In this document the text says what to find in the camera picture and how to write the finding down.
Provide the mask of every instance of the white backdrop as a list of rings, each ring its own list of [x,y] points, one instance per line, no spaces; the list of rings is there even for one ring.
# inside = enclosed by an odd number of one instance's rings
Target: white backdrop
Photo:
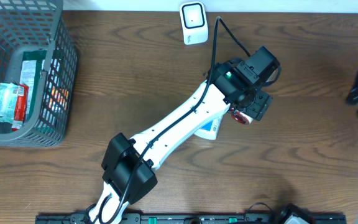
[[[66,10],[177,11],[184,0],[63,0]],[[203,0],[213,12],[358,13],[358,0]]]

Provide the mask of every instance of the black cable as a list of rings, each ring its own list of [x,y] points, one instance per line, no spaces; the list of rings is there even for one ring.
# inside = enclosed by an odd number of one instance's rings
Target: black cable
[[[265,206],[270,210],[270,212],[271,212],[270,217],[272,217],[272,215],[274,215],[273,209],[271,209],[268,205],[266,205],[266,204],[263,203],[263,202],[257,202],[257,203],[255,203],[255,204],[251,205],[251,207],[249,207],[248,210],[246,211],[246,213],[244,214],[244,219],[245,219],[245,221],[248,221],[247,214],[248,214],[249,211],[251,211],[252,207],[255,206],[255,205],[265,205]]]
[[[268,86],[270,86],[271,84],[275,83],[275,82],[278,80],[278,78],[280,77],[280,74],[281,74],[281,66],[278,66],[278,68],[277,68],[277,75],[276,75],[276,77],[274,78],[274,80],[273,80],[273,81],[270,81],[270,82],[262,83],[262,87],[268,87]]]
[[[140,163],[143,160],[143,157],[145,156],[146,152],[154,145],[154,143],[156,141],[158,141],[158,139],[164,135],[169,129],[173,128],[175,125],[177,125],[180,121],[182,121],[183,119],[185,119],[187,116],[189,116],[190,114],[192,114],[193,112],[196,111],[196,109],[199,107],[200,104],[202,104],[206,93],[208,92],[208,88],[211,84],[211,80],[212,80],[212,76],[213,76],[213,71],[214,71],[214,66],[215,66],[215,57],[216,57],[216,37],[218,36],[218,24],[219,22],[221,22],[221,24],[223,25],[223,27],[226,29],[226,31],[229,33],[229,35],[232,37],[232,39],[235,41],[235,43],[248,55],[248,57],[250,56],[250,53],[248,52],[248,50],[236,39],[236,37],[230,32],[229,28],[227,28],[227,26],[225,25],[225,23],[223,22],[223,20],[220,18],[220,16],[218,16],[216,18],[215,21],[215,27],[214,27],[214,39],[213,39],[213,46],[212,46],[212,59],[211,59],[211,73],[209,74],[205,89],[203,94],[201,95],[200,100],[197,102],[197,104],[194,105],[194,107],[192,107],[192,109],[190,109],[187,113],[185,113],[184,115],[182,115],[180,118],[178,118],[175,122],[173,122],[172,124],[170,124],[168,127],[166,127],[163,131],[161,131],[158,135],[156,135],[156,137],[154,137],[146,146],[146,148],[143,150],[142,154],[139,156],[136,165],[134,166],[134,170],[131,172],[125,191],[120,199],[119,205],[116,209],[116,211],[114,212],[114,215],[109,219],[109,221],[104,222],[102,221],[102,212],[103,212],[103,208],[105,206],[105,204],[107,203],[107,201],[111,198],[111,195],[108,195],[104,198],[100,208],[99,208],[99,213],[98,213],[98,217],[97,219],[99,219],[100,224],[110,224],[114,221],[114,219],[116,219],[119,211],[122,208],[123,203],[126,201],[127,198],[127,194],[129,191],[129,186],[132,183],[133,180],[133,176],[134,173],[136,172],[137,168],[140,166]]]

